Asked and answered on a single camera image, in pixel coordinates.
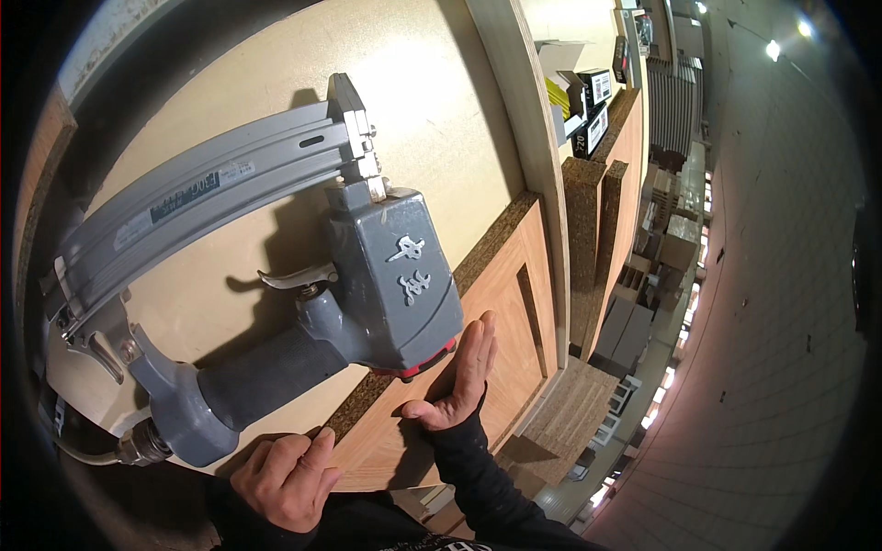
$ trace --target rubber grip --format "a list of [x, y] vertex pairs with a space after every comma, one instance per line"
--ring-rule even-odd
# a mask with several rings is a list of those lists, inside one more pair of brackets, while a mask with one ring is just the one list
[[196, 379], [214, 415], [242, 432], [346, 366], [330, 343], [295, 327], [220, 366], [200, 369]]

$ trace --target wooden furniture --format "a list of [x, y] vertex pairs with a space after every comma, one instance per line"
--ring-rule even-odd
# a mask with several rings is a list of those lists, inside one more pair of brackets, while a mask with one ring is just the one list
[[643, 287], [644, 281], [647, 280], [647, 274], [650, 273], [651, 266], [652, 261], [649, 258], [632, 254], [631, 258], [622, 266], [622, 271], [618, 273], [613, 293], [628, 301], [636, 302], [640, 289]]
[[502, 449], [507, 460], [549, 484], [564, 479], [609, 411], [618, 379], [570, 357], [569, 367], [521, 436]]

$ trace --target ceiling light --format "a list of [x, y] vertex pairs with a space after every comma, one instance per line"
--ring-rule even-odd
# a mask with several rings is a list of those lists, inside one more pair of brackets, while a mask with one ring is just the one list
[[781, 46], [778, 46], [778, 42], [771, 41], [769, 45], [766, 46], [766, 53], [769, 57], [772, 58], [772, 61], [778, 61], [778, 55], [781, 53]]
[[808, 21], [800, 21], [797, 28], [802, 36], [805, 38], [811, 38], [811, 25], [809, 25]]

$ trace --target product box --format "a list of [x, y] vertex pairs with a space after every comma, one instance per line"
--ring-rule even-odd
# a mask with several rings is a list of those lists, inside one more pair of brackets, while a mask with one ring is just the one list
[[616, 82], [626, 84], [628, 82], [628, 65], [631, 63], [631, 51], [628, 49], [628, 39], [623, 36], [616, 37], [616, 47], [613, 49], [612, 70], [616, 74]]
[[579, 78], [585, 83], [585, 100], [589, 107], [600, 105], [612, 97], [612, 82], [609, 69], [593, 69], [579, 73]]
[[606, 101], [588, 111], [588, 123], [579, 128], [572, 137], [572, 156], [577, 159], [590, 159], [591, 153], [601, 143], [601, 138], [609, 127], [609, 114]]

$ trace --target plywood sheet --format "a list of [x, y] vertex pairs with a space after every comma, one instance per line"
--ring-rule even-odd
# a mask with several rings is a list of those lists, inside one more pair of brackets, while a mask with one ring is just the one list
[[559, 483], [601, 426], [617, 385], [614, 376], [571, 357], [560, 384], [503, 453], [520, 469], [549, 484]]

